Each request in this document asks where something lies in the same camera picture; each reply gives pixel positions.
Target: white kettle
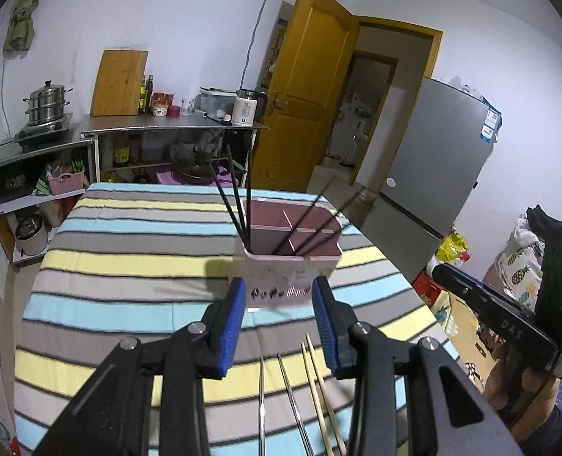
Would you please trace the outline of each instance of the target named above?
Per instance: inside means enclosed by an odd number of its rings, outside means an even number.
[[[261,100],[260,108],[258,108],[258,99]],[[230,121],[232,121],[233,125],[251,127],[255,121],[260,120],[261,116],[267,110],[267,105],[267,93],[249,89],[238,89]]]

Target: table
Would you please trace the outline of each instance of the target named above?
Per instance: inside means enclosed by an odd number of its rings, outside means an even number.
[[[314,198],[262,190],[253,196]],[[234,237],[214,188],[89,187],[51,242],[22,320],[14,409],[18,439],[27,454],[119,340],[129,334],[142,341],[166,337],[199,319],[207,303],[224,295]],[[433,336],[458,358],[429,309],[376,247],[352,226],[344,229],[339,244],[343,258],[330,279],[337,298],[390,337],[415,342]],[[348,438],[354,384],[330,377],[312,307],[248,311],[234,366],[224,380],[203,382],[212,455],[257,454],[260,355],[265,358],[267,454],[303,454],[277,352],[315,454],[324,451],[300,351],[306,333]],[[150,456],[158,455],[160,392],[159,378],[153,390]],[[398,378],[400,444],[407,440],[405,402],[403,379]]]

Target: refrigerator door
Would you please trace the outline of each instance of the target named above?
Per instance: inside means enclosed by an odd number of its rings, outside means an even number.
[[[441,239],[376,198],[361,232],[412,283],[441,244]]]
[[[435,232],[447,234],[492,152],[482,135],[488,107],[424,79],[380,192]]]

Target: wooden skewer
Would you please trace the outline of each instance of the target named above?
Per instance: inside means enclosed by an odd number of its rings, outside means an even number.
[[[311,394],[313,395],[313,404],[315,405],[315,412],[317,413],[317,420],[319,421],[319,428],[321,429],[321,437],[323,438],[325,453],[327,454],[327,456],[334,456],[334,452],[332,451],[332,445],[330,444],[330,438],[327,434],[327,427],[325,426],[323,411],[321,410],[319,395],[317,394],[317,387],[315,386],[313,373],[311,372],[311,367],[309,365],[310,361],[308,360],[308,356],[306,355],[306,347],[304,346],[304,343],[300,343],[300,345],[302,346],[302,359],[304,360],[306,377],[308,378],[308,383],[311,387]]]
[[[315,369],[315,374],[317,375],[317,380],[319,381],[319,388],[321,389],[321,394],[323,395],[323,401],[327,408],[327,413],[330,416],[330,421],[332,422],[332,427],[334,428],[334,435],[336,436],[336,442],[338,443],[338,449],[340,449],[341,456],[347,455],[347,446],[344,445],[343,436],[340,433],[340,427],[338,426],[338,420],[336,419],[336,414],[334,413],[334,407],[332,406],[330,399],[327,397],[327,391],[325,390],[325,382],[323,376],[319,371],[319,367],[315,362],[315,348],[313,347],[313,342],[311,337],[306,335],[306,342],[308,343],[308,350],[311,354],[311,359],[313,360],[313,367]]]

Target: black chopstick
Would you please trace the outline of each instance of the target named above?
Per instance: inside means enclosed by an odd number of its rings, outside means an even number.
[[[247,161],[247,206],[246,206],[246,225],[247,225],[247,240],[251,246],[251,166],[254,162],[254,146],[251,135],[249,136],[249,151]]]
[[[330,185],[332,184],[332,182],[336,179],[336,175],[332,175],[332,177],[330,178],[330,180],[325,184],[325,186],[323,187],[323,190],[321,192],[319,192],[319,195],[317,196],[317,198],[312,202],[312,204],[308,207],[308,209],[306,209],[306,211],[304,212],[303,215],[300,216],[300,219],[298,219],[298,222],[296,224],[294,224],[294,227],[291,229],[291,231],[287,234],[287,236],[285,238],[283,238],[280,242],[279,245],[277,245],[275,247],[275,249],[272,251],[271,255],[277,255],[277,252],[279,250],[281,250],[281,247],[283,247],[283,245],[285,245],[286,242],[289,241],[289,239],[294,235],[294,233],[298,230],[298,226],[300,226],[300,223],[302,223],[302,221],[304,221],[306,219],[306,217],[308,216],[308,214],[310,213],[310,211],[313,210],[313,208],[315,207],[315,204],[317,204],[317,202],[319,202],[319,199],[321,197],[323,197],[323,194],[325,193],[325,191],[330,187]]]
[[[237,230],[237,234],[239,235],[239,238],[241,239],[241,241],[245,245],[245,248],[247,249],[247,251],[249,253],[251,253],[251,247],[249,245],[249,242],[246,241],[246,239],[245,239],[245,235],[243,234],[243,232],[241,230],[241,226],[239,225],[239,223],[237,221],[237,218],[235,217],[235,213],[232,211],[232,207],[230,207],[230,202],[228,202],[228,198],[226,197],[226,194],[224,193],[224,190],[222,189],[222,186],[219,183],[218,177],[216,176],[216,173],[215,173],[215,170],[213,169],[212,164],[209,165],[209,170],[211,171],[211,174],[213,175],[213,181],[215,182],[216,187],[218,187],[219,194],[222,196],[222,200],[224,201],[224,205],[226,206],[226,210],[230,214],[230,218],[232,219],[232,223],[235,225],[235,228]]]
[[[334,231],[333,233],[329,234],[328,236],[326,236],[325,238],[323,238],[323,240],[319,241],[318,243],[315,243],[310,249],[307,249],[306,252],[304,252],[302,255],[299,255],[298,257],[306,257],[309,253],[313,252],[314,250],[317,250],[321,245],[323,245],[324,243],[327,243],[328,241],[330,241],[332,238],[334,238],[338,233],[343,232],[343,230],[345,228],[348,228],[349,226],[352,226],[352,223],[346,224],[344,226],[341,226],[339,229],[337,229],[336,231]]]
[[[247,231],[245,230],[245,218],[243,217],[243,207],[241,206],[241,199],[239,199],[239,190],[237,187],[237,177],[235,176],[235,166],[232,164],[232,153],[230,152],[230,145],[226,144],[226,157],[228,159],[228,170],[230,171],[230,179],[232,180],[232,191],[235,193],[235,201],[237,202],[237,214],[239,215],[239,223],[243,230],[243,235],[246,237],[248,246],[250,244],[247,239]]]
[[[298,255],[298,252],[300,252],[300,250],[302,250],[304,248],[304,246],[309,243],[313,238],[315,238],[315,236],[317,236],[317,234],[323,229],[325,228],[327,225],[329,225],[329,223],[336,217],[338,216],[338,214],[340,214],[342,211],[344,211],[349,205],[353,204],[353,201],[359,197],[359,194],[361,194],[362,190],[359,190],[355,195],[353,195],[347,202],[345,202],[342,207],[336,211],[335,213],[333,213],[328,219],[325,220],[325,222],[319,226],[319,228],[317,228],[315,230],[315,232],[309,236],[306,240],[304,240],[300,245],[298,245],[298,248],[294,250],[294,255]]]

